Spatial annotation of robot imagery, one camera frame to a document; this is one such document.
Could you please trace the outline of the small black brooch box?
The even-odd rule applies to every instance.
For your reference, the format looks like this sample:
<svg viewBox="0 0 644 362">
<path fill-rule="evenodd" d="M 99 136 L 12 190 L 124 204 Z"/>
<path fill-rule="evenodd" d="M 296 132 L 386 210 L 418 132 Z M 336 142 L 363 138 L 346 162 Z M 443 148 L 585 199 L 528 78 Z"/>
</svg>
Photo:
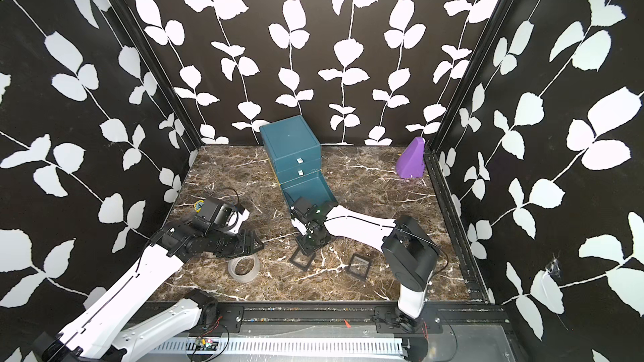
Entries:
<svg viewBox="0 0 644 362">
<path fill-rule="evenodd" d="M 288 262 L 298 268 L 300 271 L 306 273 L 313 264 L 315 260 L 316 253 L 313 252 L 310 255 L 305 255 L 303 251 L 297 247 L 292 256 L 290 256 Z"/>
<path fill-rule="evenodd" d="M 369 272 L 372 267 L 372 260 L 366 256 L 362 256 L 358 253 L 354 253 L 350 259 L 348 266 L 345 268 L 345 272 L 362 282 L 367 281 Z"/>
</svg>

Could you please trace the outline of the teal bottom drawer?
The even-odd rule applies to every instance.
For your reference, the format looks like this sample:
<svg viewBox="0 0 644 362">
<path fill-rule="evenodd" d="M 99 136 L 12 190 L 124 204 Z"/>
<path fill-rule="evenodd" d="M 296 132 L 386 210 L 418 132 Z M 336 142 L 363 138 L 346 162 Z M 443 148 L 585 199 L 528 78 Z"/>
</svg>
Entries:
<svg viewBox="0 0 644 362">
<path fill-rule="evenodd" d="M 280 184 L 288 207 L 294 206 L 300 198 L 305 198 L 311 204 L 322 205 L 327 201 L 336 202 L 325 177 L 320 170 Z"/>
</svg>

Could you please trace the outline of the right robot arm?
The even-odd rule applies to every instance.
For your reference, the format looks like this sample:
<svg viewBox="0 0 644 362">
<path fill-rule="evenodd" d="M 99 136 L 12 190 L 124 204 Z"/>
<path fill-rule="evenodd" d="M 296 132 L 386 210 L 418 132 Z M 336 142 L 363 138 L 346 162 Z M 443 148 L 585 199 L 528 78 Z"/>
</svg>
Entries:
<svg viewBox="0 0 644 362">
<path fill-rule="evenodd" d="M 335 202 L 311 204 L 300 198 L 290 207 L 296 239 L 308 256 L 337 237 L 380 251 L 400 284 L 397 310 L 400 318 L 416 320 L 424 308 L 426 289 L 439 261 L 439 248 L 416 219 L 383 219 L 357 213 Z"/>
</svg>

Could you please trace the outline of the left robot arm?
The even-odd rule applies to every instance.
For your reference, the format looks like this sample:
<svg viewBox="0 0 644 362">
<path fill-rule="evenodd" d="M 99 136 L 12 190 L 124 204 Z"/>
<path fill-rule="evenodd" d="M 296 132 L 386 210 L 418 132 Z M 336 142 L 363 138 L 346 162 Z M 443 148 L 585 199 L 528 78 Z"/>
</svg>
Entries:
<svg viewBox="0 0 644 362">
<path fill-rule="evenodd" d="M 217 301 L 194 289 L 166 310 L 132 328 L 126 324 L 150 296 L 190 259 L 202 253 L 233 259 L 264 248 L 255 231 L 236 235 L 203 231 L 179 221 L 155 232 L 139 259 L 82 315 L 55 335 L 35 340 L 38 361 L 137 361 L 191 328 L 209 330 L 220 318 Z"/>
</svg>

